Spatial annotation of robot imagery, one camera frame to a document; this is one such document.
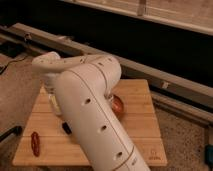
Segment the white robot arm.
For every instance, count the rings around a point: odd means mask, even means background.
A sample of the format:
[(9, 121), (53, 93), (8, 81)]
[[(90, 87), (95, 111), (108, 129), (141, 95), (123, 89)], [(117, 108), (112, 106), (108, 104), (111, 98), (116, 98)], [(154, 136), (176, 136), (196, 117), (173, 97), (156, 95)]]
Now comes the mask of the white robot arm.
[(94, 171), (150, 171), (137, 147), (116, 118), (110, 101), (121, 67), (111, 55), (62, 59), (55, 52), (36, 57), (32, 66), (46, 75), (62, 117)]

